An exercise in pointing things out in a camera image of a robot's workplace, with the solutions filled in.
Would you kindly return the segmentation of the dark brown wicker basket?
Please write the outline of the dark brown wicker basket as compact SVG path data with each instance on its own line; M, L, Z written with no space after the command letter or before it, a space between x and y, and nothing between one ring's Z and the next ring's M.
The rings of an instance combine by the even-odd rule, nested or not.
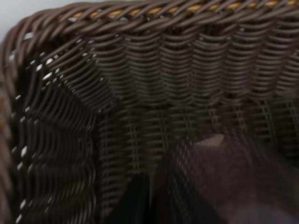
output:
M164 154L217 133L299 174L298 1L79 2L0 45L3 224L153 224Z

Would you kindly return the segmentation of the translucent pink plastic cup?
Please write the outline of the translucent pink plastic cup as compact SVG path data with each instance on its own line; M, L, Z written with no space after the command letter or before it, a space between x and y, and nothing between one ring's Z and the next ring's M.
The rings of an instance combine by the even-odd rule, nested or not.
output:
M154 224L296 224L299 176L247 135L188 136L156 170Z

